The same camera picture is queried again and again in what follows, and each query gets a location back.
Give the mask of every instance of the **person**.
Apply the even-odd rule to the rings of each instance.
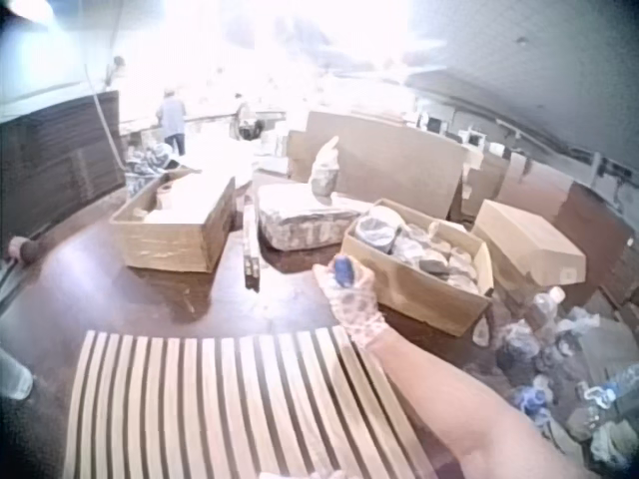
[[[377,309],[374,273],[350,260],[352,287],[336,282],[333,262],[314,265],[333,315],[355,344],[377,358],[466,479],[597,477],[565,458],[492,389],[392,329]]]
[[[107,67],[107,75],[104,81],[105,91],[108,90],[118,90],[117,80],[123,78],[125,76],[126,62],[124,58],[117,55],[113,57],[113,63]]]
[[[164,92],[164,101],[156,116],[164,132],[164,143],[174,148],[174,143],[178,146],[178,153],[182,157],[186,152],[185,148],[185,120],[187,111],[184,102],[176,96],[172,88],[167,88]]]
[[[258,139],[264,130],[264,121],[258,120],[249,102],[244,101],[240,93],[236,94],[236,100],[240,103],[236,111],[238,136],[247,141]]]

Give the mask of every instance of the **open cardboard box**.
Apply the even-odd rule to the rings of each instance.
[[[473,266],[477,270],[479,294],[457,289],[360,241],[354,236],[355,223],[348,228],[341,244],[343,253],[358,259],[374,271],[375,292],[381,304],[449,334],[460,336],[490,306],[493,279],[488,247],[470,233],[390,200],[380,200],[375,205],[395,210],[405,222],[424,230],[432,222],[441,222],[437,235],[453,246],[462,247],[472,256]]]
[[[157,189],[188,175],[190,170],[164,173],[143,187],[110,220],[125,264],[171,271],[213,271],[227,241],[235,211],[235,179],[202,176],[205,188],[190,192],[195,210],[171,208],[165,221],[147,223],[136,210],[152,212]]]

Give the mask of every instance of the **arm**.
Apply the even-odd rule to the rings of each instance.
[[[336,284],[331,265],[314,266],[333,314],[353,341],[379,360],[467,478],[586,476],[494,391],[391,329],[377,310],[372,271],[353,263],[350,288]]]

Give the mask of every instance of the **white glove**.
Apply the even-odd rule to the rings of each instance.
[[[328,266],[315,264],[313,273],[328,298],[332,314],[355,344],[364,348],[388,325],[377,309],[374,272],[352,257],[350,261],[354,271],[352,287],[342,287],[337,283],[333,261]]]

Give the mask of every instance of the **white bag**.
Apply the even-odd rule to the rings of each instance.
[[[329,197],[337,185],[339,163],[337,162],[337,149],[335,145],[339,137],[332,137],[316,155],[316,160],[311,169],[309,184],[314,195]]]

